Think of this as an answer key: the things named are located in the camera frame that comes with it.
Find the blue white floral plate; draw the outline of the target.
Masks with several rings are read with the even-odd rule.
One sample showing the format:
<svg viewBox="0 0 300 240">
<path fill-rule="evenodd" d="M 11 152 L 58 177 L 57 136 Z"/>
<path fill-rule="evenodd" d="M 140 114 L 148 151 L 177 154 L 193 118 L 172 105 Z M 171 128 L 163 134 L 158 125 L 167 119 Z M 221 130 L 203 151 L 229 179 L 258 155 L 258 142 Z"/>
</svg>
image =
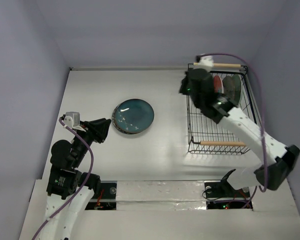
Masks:
<svg viewBox="0 0 300 240">
<path fill-rule="evenodd" d="M 126 135 L 135 135 L 140 133 L 140 129 L 129 123 L 126 117 L 121 113 L 120 105 L 117 105 L 111 115 L 111 121 L 113 126 L 119 132 L 126 134 Z"/>
</svg>

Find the teal blue plate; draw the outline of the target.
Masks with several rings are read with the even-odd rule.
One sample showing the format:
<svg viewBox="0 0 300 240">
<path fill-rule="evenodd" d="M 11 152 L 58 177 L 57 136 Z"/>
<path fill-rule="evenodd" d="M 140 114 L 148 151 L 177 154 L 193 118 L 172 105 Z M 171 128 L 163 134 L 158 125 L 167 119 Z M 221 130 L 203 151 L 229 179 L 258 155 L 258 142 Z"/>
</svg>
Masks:
<svg viewBox="0 0 300 240">
<path fill-rule="evenodd" d="M 129 123 L 139 128 L 140 133 L 147 130 L 154 121 L 154 109 L 143 99 L 131 98 L 123 101 L 119 105 L 121 113 L 126 117 Z"/>
</svg>

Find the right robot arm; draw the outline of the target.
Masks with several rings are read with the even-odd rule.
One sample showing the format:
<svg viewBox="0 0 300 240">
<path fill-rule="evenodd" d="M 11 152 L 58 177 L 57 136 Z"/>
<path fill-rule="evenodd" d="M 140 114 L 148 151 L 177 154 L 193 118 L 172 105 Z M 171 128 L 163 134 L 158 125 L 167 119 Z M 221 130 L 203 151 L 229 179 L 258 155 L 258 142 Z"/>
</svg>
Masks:
<svg viewBox="0 0 300 240">
<path fill-rule="evenodd" d="M 205 69 L 187 70 L 179 93 L 190 97 L 205 117 L 233 133 L 260 160 L 255 166 L 232 169 L 221 179 L 219 187 L 225 196 L 245 187 L 262 186 L 264 190 L 276 191 L 295 168 L 300 149 L 270 136 L 234 100 L 216 92 L 213 77 Z"/>
</svg>

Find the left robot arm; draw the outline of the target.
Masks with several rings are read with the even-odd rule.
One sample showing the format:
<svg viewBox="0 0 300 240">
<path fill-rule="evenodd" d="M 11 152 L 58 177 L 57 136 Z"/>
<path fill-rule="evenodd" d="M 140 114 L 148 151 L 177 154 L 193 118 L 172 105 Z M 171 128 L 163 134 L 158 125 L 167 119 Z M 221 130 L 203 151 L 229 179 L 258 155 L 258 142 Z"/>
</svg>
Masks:
<svg viewBox="0 0 300 240">
<path fill-rule="evenodd" d="M 40 240 L 69 240 L 88 202 L 103 193 L 101 178 L 79 171 L 86 153 L 92 153 L 92 143 L 102 144 L 109 132 L 111 120 L 100 118 L 81 121 L 77 112 L 68 112 L 59 123 L 74 134 L 72 141 L 59 140 L 51 148 L 51 169 L 47 183 L 47 199 Z"/>
</svg>

